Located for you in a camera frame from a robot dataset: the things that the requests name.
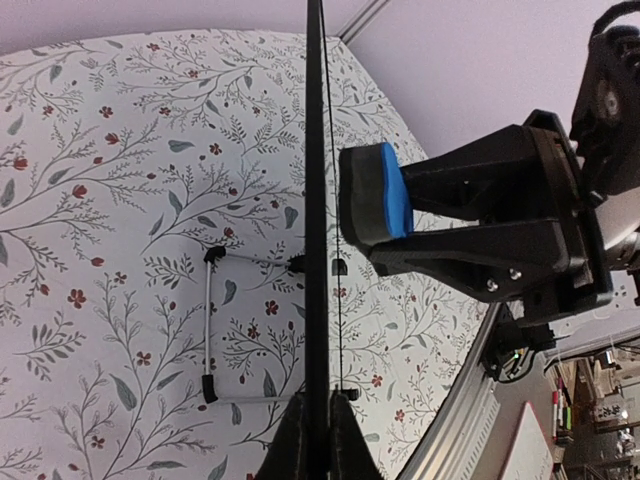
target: red flower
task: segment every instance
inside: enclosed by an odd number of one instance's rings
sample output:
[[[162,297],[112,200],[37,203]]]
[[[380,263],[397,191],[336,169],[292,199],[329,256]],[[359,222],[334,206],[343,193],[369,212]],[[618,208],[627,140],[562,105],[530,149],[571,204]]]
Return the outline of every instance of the red flower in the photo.
[[[27,166],[29,165],[29,162],[27,161],[26,158],[20,157],[20,158],[16,158],[13,161],[13,168],[15,168],[16,170],[18,170],[19,172],[21,172],[22,170],[24,170],[25,168],[27,168]]]
[[[100,113],[104,118],[109,118],[113,115],[113,110],[111,110],[111,107],[102,107],[98,113]]]
[[[264,302],[265,307],[267,307],[267,315],[277,315],[278,314],[278,304],[275,300],[267,300]]]
[[[127,276],[124,273],[116,272],[115,282],[120,285],[124,285],[124,282],[127,280]]]
[[[71,195],[79,199],[83,199],[86,194],[87,187],[85,187],[84,185],[76,185],[75,187],[73,187],[73,190],[71,190]]]
[[[97,448],[98,450],[102,450],[104,448],[104,438],[98,438],[97,435],[91,437],[91,448]]]
[[[107,136],[104,137],[104,139],[107,141],[109,145],[115,145],[120,141],[120,139],[118,138],[118,135],[116,135],[115,133],[107,133]]]
[[[138,357],[138,366],[144,365],[145,367],[148,367],[149,365],[151,365],[150,353],[138,352],[136,353],[136,357]]]
[[[87,297],[84,296],[82,290],[73,288],[67,297],[67,301],[73,303],[76,308],[82,308],[82,304],[87,301]]]
[[[260,332],[258,332],[258,327],[255,325],[251,325],[247,331],[249,338],[253,338],[254,340],[260,336]]]

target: wall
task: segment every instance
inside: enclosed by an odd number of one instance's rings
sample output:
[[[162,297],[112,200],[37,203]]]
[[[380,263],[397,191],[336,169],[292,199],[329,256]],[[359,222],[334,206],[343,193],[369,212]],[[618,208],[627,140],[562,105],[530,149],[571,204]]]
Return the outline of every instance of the wall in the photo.
[[[366,3],[325,0],[327,32],[335,34]],[[123,33],[185,28],[306,30],[304,0],[3,0],[0,55]]]

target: metal frame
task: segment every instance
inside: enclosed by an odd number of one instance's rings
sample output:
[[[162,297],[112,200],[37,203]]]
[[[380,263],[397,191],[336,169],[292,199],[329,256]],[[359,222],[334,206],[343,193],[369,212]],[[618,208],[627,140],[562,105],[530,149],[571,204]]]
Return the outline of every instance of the metal frame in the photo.
[[[329,445],[329,314],[321,1],[307,1],[305,99],[305,391],[308,480],[326,480]]]
[[[464,461],[467,451],[463,447],[465,439],[473,433],[474,417],[482,408],[487,392],[493,393],[495,387],[480,359],[498,308],[499,304],[489,307],[449,395],[397,480],[451,480],[451,472]]]

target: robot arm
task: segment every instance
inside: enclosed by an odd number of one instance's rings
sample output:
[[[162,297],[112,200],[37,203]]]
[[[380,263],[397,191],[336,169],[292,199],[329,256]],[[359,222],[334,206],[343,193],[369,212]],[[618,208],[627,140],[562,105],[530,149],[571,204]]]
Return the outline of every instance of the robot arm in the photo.
[[[388,144],[343,150],[345,240],[379,275],[420,272],[483,302],[521,300],[509,348],[549,348],[549,322],[610,302],[611,270],[640,283],[640,31],[607,30],[634,11],[640,2],[625,2],[596,22],[570,137],[534,111],[404,167]],[[478,224],[415,232],[414,210]]]

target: blue gripper pad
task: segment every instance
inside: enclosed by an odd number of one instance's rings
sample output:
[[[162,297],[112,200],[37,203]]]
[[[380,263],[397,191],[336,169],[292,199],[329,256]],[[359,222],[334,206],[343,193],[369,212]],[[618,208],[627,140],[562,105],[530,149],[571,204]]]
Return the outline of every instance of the blue gripper pad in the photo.
[[[404,238],[413,232],[413,209],[402,178],[398,159],[389,143],[381,144],[384,173],[384,216],[393,238]]]
[[[393,148],[388,143],[340,152],[340,229],[351,245],[366,248],[413,232],[413,209]]]

